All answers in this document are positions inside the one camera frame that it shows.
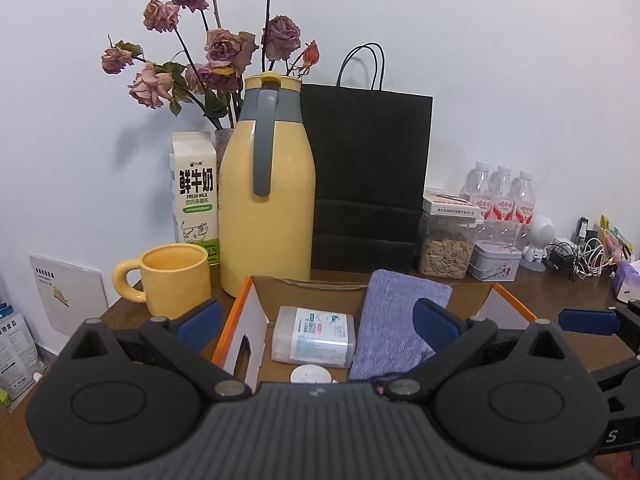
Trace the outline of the yellow thermos jug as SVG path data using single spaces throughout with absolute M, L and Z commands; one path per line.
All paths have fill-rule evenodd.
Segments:
M 232 297 L 252 275 L 310 278 L 316 168 L 300 90 L 277 72 L 245 81 L 219 177 L 220 279 Z

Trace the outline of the clear cotton swab box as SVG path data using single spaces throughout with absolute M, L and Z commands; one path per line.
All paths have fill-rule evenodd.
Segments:
M 355 349 L 356 330 L 352 315 L 280 307 L 272 332 L 273 361 L 349 368 Z

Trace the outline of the water bottle left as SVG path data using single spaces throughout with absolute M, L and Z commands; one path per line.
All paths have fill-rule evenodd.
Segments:
M 460 196 L 470 204 L 477 206 L 480 214 L 487 218 L 492 206 L 492 196 L 489 189 L 489 169 L 486 162 L 476 162 L 466 177 Z

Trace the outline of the yellow ceramic mug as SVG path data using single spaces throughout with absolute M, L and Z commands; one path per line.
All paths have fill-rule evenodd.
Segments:
M 175 320 L 211 300 L 208 253 L 197 244 L 154 247 L 114 267 L 112 283 L 119 295 L 145 304 L 152 316 Z

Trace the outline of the water bottle middle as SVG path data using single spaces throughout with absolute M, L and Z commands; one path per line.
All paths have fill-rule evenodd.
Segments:
M 512 219 L 514 200 L 511 195 L 511 172 L 506 166 L 499 166 L 489 179 L 491 208 L 489 213 L 490 234 L 493 240 L 501 240 Z

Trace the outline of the water bottle right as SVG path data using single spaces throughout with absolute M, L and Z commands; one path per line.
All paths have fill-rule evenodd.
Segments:
M 536 195 L 533 187 L 533 174 L 521 170 L 520 175 L 512 180 L 510 196 L 513 200 L 511 221 L 514 224 L 514 243 L 522 247 L 529 225 L 532 223 Z

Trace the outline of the clear seed container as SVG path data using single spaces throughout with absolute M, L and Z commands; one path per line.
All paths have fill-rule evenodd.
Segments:
M 434 278 L 464 278 L 477 237 L 477 220 L 424 214 L 420 229 L 418 272 Z

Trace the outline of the water bottle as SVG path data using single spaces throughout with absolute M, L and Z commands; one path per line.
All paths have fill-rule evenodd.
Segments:
M 506 166 L 499 166 L 489 179 L 491 208 L 489 213 L 490 234 L 493 240 L 501 240 L 512 219 L 514 200 L 511 195 L 511 172 Z
M 533 174 L 521 170 L 520 175 L 512 180 L 510 196 L 513 200 L 511 221 L 514 224 L 514 243 L 522 247 L 529 225 L 532 223 L 536 195 L 533 187 Z
M 486 162 L 476 162 L 466 177 L 460 196 L 470 204 L 477 206 L 480 214 L 487 218 L 492 206 L 492 196 L 489 189 L 489 169 Z

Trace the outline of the dried rose bouquet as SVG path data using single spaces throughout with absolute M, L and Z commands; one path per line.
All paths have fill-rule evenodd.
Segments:
M 117 75 L 134 64 L 140 65 L 128 93 L 140 105 L 157 110 L 167 105 L 178 116 L 184 103 L 193 103 L 216 128 L 227 118 L 234 125 L 243 103 L 243 75 L 255 52 L 260 53 L 260 68 L 271 70 L 282 62 L 285 73 L 298 79 L 309 74 L 320 60 L 315 41 L 302 44 L 302 31 L 292 18 L 271 14 L 271 0 L 266 0 L 262 36 L 251 32 L 230 32 L 222 27 L 217 0 L 150 0 L 143 11 L 143 25 L 150 32 L 172 32 L 176 37 L 180 12 L 198 14 L 205 28 L 205 61 L 194 61 L 184 41 L 181 63 L 151 61 L 138 44 L 110 41 L 101 55 L 104 73 Z

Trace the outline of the small printed tin box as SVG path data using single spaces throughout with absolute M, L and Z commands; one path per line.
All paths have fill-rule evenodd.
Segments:
M 514 282 L 522 253 L 513 245 L 480 240 L 473 248 L 469 274 L 488 283 Z

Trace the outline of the red orange cardboard box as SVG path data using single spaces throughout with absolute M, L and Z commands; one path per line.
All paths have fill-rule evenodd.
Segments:
M 296 282 L 251 276 L 224 323 L 213 362 L 245 382 L 346 382 L 399 375 L 430 358 L 414 305 L 428 299 L 458 318 L 485 315 L 519 330 L 535 315 L 499 284 L 449 286 L 387 270 L 367 283 Z

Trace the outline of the white flat box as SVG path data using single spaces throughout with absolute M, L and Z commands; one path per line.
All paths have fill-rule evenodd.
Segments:
M 462 197 L 437 188 L 427 188 L 423 192 L 423 211 L 433 217 L 480 220 L 480 208 Z

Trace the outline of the small white robot figure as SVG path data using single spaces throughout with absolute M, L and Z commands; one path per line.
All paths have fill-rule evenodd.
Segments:
M 553 221 L 543 214 L 535 214 L 525 239 L 526 245 L 522 250 L 521 266 L 534 272 L 544 272 L 547 248 L 552 244 L 554 237 Z

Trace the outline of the purple white box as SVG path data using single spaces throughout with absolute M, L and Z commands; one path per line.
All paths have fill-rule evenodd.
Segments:
M 617 265 L 613 288 L 618 301 L 628 304 L 630 300 L 640 299 L 640 261 L 632 263 L 622 261 Z

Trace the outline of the black paper bag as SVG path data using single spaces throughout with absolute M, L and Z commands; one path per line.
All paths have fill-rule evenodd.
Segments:
M 367 89 L 304 84 L 300 104 L 316 165 L 311 265 L 407 272 L 418 239 L 433 100 L 385 91 L 377 42 Z

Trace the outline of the white milk carton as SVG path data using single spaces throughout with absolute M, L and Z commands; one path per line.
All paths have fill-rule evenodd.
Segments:
M 174 132 L 169 169 L 176 241 L 203 247 L 214 266 L 220 261 L 218 184 L 217 153 L 210 133 Z

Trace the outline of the purple cloth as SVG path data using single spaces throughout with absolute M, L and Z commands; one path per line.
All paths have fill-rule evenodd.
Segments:
M 434 351 L 413 327 L 413 307 L 424 298 L 446 307 L 451 294 L 446 284 L 389 270 L 374 271 L 363 300 L 348 379 L 359 382 L 397 376 L 430 358 Z

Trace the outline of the white round disc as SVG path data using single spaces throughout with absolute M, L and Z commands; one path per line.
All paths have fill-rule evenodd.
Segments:
M 333 377 L 323 366 L 304 364 L 292 370 L 290 382 L 292 384 L 332 384 Z

